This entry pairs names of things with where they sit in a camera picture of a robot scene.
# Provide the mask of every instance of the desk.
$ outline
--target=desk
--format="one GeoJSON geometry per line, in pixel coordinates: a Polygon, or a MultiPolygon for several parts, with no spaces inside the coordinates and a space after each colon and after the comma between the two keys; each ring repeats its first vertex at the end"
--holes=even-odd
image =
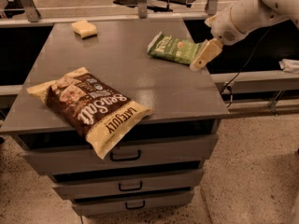
{"type": "Polygon", "coordinates": [[[98,36],[82,40],[70,23],[54,25],[0,132],[54,182],[78,215],[185,204],[203,175],[228,114],[206,69],[157,60],[147,45],[158,32],[191,37],[181,19],[93,22],[98,36]],[[153,109],[100,160],[65,121],[26,88],[81,66],[107,85],[153,109]]]}

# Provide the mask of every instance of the power cord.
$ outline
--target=power cord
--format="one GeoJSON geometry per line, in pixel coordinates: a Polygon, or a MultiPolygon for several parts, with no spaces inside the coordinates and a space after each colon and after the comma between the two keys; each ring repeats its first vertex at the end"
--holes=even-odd
{"type": "Polygon", "coordinates": [[[263,36],[259,39],[259,41],[256,43],[252,53],[250,54],[249,58],[247,59],[247,61],[243,64],[243,66],[241,67],[241,69],[237,72],[237,74],[231,78],[230,81],[225,82],[222,89],[221,89],[221,94],[223,94],[223,92],[227,89],[230,92],[231,98],[230,98],[230,103],[228,104],[227,107],[231,106],[232,102],[233,102],[233,88],[231,83],[240,75],[240,73],[243,71],[243,69],[249,64],[255,50],[258,48],[258,46],[260,45],[261,41],[263,40],[263,38],[268,34],[268,32],[270,31],[271,26],[268,28],[268,30],[263,34],[263,36]]]}

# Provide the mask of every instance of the yellow sponge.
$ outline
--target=yellow sponge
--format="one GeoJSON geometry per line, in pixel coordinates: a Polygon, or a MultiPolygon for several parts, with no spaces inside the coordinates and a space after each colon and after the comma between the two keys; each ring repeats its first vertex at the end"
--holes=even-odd
{"type": "Polygon", "coordinates": [[[79,34],[81,38],[97,35],[96,26],[86,20],[73,22],[72,27],[74,32],[79,34]]]}

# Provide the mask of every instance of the brown snack bag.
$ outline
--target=brown snack bag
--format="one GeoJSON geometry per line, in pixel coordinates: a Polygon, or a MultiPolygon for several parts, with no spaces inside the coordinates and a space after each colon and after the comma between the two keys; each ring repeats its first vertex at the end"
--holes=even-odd
{"type": "Polygon", "coordinates": [[[27,91],[66,119],[101,159],[151,114],[150,108],[115,91],[84,67],[27,91]]]}

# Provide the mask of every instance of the black panel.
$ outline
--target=black panel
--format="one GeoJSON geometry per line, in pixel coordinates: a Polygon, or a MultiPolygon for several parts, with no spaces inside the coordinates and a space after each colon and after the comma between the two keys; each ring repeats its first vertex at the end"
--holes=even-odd
{"type": "Polygon", "coordinates": [[[21,85],[52,26],[0,29],[0,85],[21,85]]]}
{"type": "MultiPolygon", "coordinates": [[[[204,22],[185,21],[194,42],[203,42],[213,37],[204,22]]],[[[209,72],[238,72],[268,29],[260,28],[250,33],[246,39],[232,46],[224,46],[222,53],[207,65],[209,72]]],[[[299,60],[299,31],[291,21],[284,21],[269,30],[243,71],[280,70],[278,62],[282,59],[299,60]]]]}

